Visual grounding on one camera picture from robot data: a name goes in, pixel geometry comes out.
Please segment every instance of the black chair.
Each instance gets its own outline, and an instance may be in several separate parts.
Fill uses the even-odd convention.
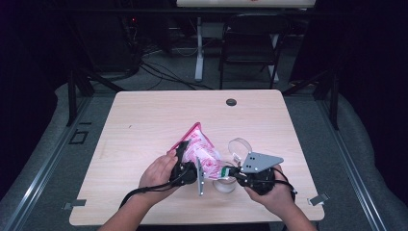
[[[241,13],[230,17],[222,32],[219,88],[222,89],[224,64],[274,65],[269,88],[279,61],[283,38],[291,30],[287,17],[270,13]],[[273,36],[278,36],[276,44]]]

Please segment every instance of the plastic bag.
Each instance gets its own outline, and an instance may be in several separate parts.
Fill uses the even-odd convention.
[[[196,122],[186,135],[174,144],[171,149],[176,148],[181,141],[190,141],[182,162],[194,162],[197,167],[196,157],[198,157],[204,171],[204,177],[217,180],[220,177],[223,164],[216,148],[202,133],[201,123]]]

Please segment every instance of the gray carpet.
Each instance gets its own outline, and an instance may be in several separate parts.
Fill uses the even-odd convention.
[[[291,85],[288,79],[298,45],[299,38],[287,41],[282,60],[278,68],[280,81],[274,87],[285,90]],[[173,52],[172,57],[162,52],[152,53],[143,57],[143,60],[152,66],[156,66],[162,72],[169,73],[163,66],[175,73],[184,81],[194,83],[195,54],[193,50],[181,50],[186,52],[180,55]],[[211,89],[217,89],[217,46],[208,44],[204,64],[204,80],[199,83]],[[231,68],[229,74],[234,74],[237,69]],[[266,71],[259,73],[259,68],[245,68],[239,70],[244,75],[255,76],[260,80],[267,80]],[[191,87],[179,82],[161,80],[152,77],[141,69],[131,78],[115,81],[119,86],[127,90],[190,90]],[[251,88],[264,88],[265,84],[258,86],[257,83]],[[77,140],[64,141],[61,149],[61,159],[58,161],[52,176],[40,194],[37,203],[26,220],[22,221],[22,230],[95,230],[96,227],[73,227],[69,224],[70,211],[62,210],[66,202],[75,199],[81,187],[87,171],[91,155],[97,144],[104,122],[112,105],[114,93],[97,82],[93,82],[96,94],[91,100],[79,96],[78,102],[89,102],[84,113],[74,127],[78,132],[88,132],[83,144],[69,144]],[[245,83],[226,83],[226,88],[248,88]],[[196,89],[206,90],[205,87],[195,86]],[[325,218],[319,222],[320,230],[371,230],[370,223],[361,206],[358,196],[350,183],[341,158],[339,146],[334,140],[330,125],[325,122],[326,116],[319,109],[319,102],[313,100],[310,92],[313,87],[307,87],[295,96],[285,97],[295,131],[310,167],[312,176],[318,189],[318,193],[327,193],[330,199],[324,205]],[[31,182],[35,179],[42,163],[52,155],[60,137],[66,131],[67,122],[67,97],[66,86],[57,90],[59,106],[54,114],[43,138],[33,153],[32,158],[24,168],[19,178],[10,189],[9,193],[0,202],[1,226],[4,229],[18,203],[27,192]],[[368,190],[377,206],[381,217],[384,219],[389,230],[408,230],[408,210],[392,193],[388,191],[381,176],[373,164],[372,148],[364,126],[354,114],[352,107],[340,99],[339,126],[340,133],[359,170]],[[184,227],[186,230],[204,230],[204,226]],[[280,230],[282,223],[270,224],[270,230]],[[226,227],[212,226],[205,230],[227,230]]]

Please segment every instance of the human hand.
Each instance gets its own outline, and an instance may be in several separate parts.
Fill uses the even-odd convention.
[[[274,167],[282,171],[279,165]],[[275,171],[275,179],[286,181],[278,171]],[[245,187],[245,190],[252,200],[264,205],[271,213],[280,218],[286,215],[290,209],[296,207],[292,199],[291,189],[287,185],[277,183],[273,189],[265,195],[258,195],[248,187]]]
[[[168,151],[164,156],[156,159],[141,176],[139,188],[153,187],[167,183],[176,163],[177,156],[175,150]],[[178,187],[167,189],[168,188],[163,188],[164,191],[162,192],[141,193],[139,196],[151,207],[174,193]]]

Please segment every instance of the table top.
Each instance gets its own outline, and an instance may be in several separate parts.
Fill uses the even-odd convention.
[[[233,98],[237,105],[228,106]],[[200,122],[202,132],[222,159],[231,161],[228,142],[247,140],[254,152],[282,157],[281,164],[298,191],[296,204],[308,219],[321,220],[321,205],[308,198],[318,195],[282,94],[278,90],[123,91],[116,95],[94,151],[74,207],[73,225],[99,225],[118,209],[123,197],[138,187],[141,175],[186,132]],[[155,205],[142,224],[239,223],[280,220],[252,201],[237,185],[230,193],[205,180],[181,187]]]
[[[316,0],[177,0],[178,7],[313,8]]]

